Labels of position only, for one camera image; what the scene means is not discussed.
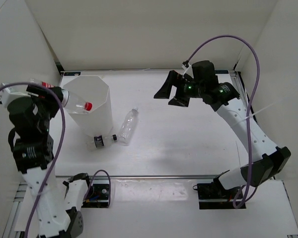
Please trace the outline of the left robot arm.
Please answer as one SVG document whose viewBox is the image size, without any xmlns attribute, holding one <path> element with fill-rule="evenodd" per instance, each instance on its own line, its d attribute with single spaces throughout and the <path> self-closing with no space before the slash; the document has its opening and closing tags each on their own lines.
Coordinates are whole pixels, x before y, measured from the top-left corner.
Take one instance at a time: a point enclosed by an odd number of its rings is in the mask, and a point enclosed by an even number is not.
<svg viewBox="0 0 298 238">
<path fill-rule="evenodd" d="M 57 112 L 89 113 L 92 104 L 60 87 L 27 83 L 26 94 L 6 100 L 13 124 L 8 141 L 17 169 L 27 182 L 34 204 L 31 216 L 39 220 L 40 238 L 76 238 L 83 232 L 81 208 L 94 193 L 94 177 L 80 173 L 58 188 L 55 162 L 60 152 L 53 150 L 50 120 Z"/>
</svg>

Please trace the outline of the aluminium table rail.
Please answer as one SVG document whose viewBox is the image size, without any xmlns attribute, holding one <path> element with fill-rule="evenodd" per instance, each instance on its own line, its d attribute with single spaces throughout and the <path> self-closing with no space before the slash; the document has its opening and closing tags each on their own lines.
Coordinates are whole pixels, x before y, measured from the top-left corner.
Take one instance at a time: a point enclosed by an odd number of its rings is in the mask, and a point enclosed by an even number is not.
<svg viewBox="0 0 298 238">
<path fill-rule="evenodd" d="M 113 176 L 111 179 L 213 179 L 217 175 L 144 175 L 144 176 Z"/>
</svg>

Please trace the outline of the clear bottle blue label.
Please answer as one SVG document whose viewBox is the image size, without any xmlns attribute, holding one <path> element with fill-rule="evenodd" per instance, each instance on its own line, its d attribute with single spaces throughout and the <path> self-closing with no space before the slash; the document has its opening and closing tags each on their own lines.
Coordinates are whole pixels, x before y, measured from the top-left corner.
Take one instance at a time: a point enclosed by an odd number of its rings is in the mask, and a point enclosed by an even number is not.
<svg viewBox="0 0 298 238">
<path fill-rule="evenodd" d="M 86 147 L 90 151 L 94 151 L 96 149 L 103 149 L 110 147 L 117 141 L 117 136 L 115 134 L 108 136 L 95 136 L 91 137 L 87 140 Z"/>
</svg>

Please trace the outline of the clear bottle red cap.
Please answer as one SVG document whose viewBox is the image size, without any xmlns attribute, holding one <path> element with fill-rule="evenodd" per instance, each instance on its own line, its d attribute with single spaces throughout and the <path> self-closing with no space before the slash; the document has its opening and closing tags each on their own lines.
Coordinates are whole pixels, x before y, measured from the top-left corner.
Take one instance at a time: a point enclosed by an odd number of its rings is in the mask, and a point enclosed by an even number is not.
<svg viewBox="0 0 298 238">
<path fill-rule="evenodd" d="M 62 89 L 62 94 L 62 106 L 68 113 L 87 114 L 91 111 L 93 107 L 91 102 L 87 102 L 77 94 L 65 89 Z"/>
</svg>

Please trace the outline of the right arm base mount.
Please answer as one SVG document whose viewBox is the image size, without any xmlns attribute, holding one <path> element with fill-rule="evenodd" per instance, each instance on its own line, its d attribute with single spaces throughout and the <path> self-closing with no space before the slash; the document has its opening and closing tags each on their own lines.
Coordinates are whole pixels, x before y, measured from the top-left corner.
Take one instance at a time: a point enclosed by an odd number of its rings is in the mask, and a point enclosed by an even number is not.
<svg viewBox="0 0 298 238">
<path fill-rule="evenodd" d="M 215 176 L 203 176 L 198 178 L 192 186 L 197 192 L 200 210 L 226 210 L 234 209 L 233 199 L 240 187 L 222 192 L 213 180 Z"/>
</svg>

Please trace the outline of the clear bottle white cap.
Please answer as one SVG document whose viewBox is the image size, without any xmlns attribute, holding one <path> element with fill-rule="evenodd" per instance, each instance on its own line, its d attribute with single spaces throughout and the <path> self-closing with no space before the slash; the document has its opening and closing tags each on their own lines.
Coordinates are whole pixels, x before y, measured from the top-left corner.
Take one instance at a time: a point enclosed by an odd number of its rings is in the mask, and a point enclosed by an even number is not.
<svg viewBox="0 0 298 238">
<path fill-rule="evenodd" d="M 118 142 L 124 146 L 128 146 L 134 135 L 138 124 L 139 111 L 137 107 L 132 108 L 126 115 L 121 128 L 118 132 Z"/>
</svg>

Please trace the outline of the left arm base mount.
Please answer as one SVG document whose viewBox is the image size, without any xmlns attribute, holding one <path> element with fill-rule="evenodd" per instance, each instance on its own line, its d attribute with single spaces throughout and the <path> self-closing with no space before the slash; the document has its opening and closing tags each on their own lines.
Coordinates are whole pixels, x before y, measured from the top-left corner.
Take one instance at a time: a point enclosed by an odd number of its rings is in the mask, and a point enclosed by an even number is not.
<svg viewBox="0 0 298 238">
<path fill-rule="evenodd" d="M 96 175 L 99 172 L 106 174 L 105 183 L 102 183 Z M 105 170 L 98 170 L 93 176 L 80 173 L 63 181 L 66 186 L 64 196 L 66 209 L 81 208 L 109 208 L 111 203 L 111 179 Z"/>
</svg>

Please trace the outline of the white octagonal bin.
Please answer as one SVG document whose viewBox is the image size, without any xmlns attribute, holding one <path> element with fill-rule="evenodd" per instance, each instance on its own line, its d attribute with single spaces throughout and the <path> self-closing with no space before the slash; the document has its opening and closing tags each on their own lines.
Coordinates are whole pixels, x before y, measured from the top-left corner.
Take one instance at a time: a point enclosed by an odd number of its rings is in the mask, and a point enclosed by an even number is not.
<svg viewBox="0 0 298 238">
<path fill-rule="evenodd" d="M 109 86 L 99 76 L 80 75 L 68 80 L 63 78 L 61 87 L 91 103 L 90 111 L 85 114 L 70 113 L 84 134 L 108 135 L 113 128 Z"/>
</svg>

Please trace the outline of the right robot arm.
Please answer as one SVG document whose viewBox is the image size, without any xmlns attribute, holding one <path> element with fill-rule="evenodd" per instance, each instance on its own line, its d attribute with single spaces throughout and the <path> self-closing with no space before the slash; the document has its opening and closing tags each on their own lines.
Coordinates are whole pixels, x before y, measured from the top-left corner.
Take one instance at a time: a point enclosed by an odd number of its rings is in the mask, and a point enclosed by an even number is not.
<svg viewBox="0 0 298 238">
<path fill-rule="evenodd" d="M 253 118 L 246 121 L 247 108 L 240 94 L 231 83 L 219 82 L 212 62 L 196 62 L 192 71 L 190 76 L 171 70 L 154 98 L 168 99 L 169 105 L 180 107 L 187 107 L 191 98 L 202 99 L 226 121 L 252 157 L 250 166 L 229 170 L 214 179 L 215 196 L 225 198 L 231 189 L 247 183 L 258 187 L 278 174 L 291 156 L 288 147 L 279 147 Z"/>
</svg>

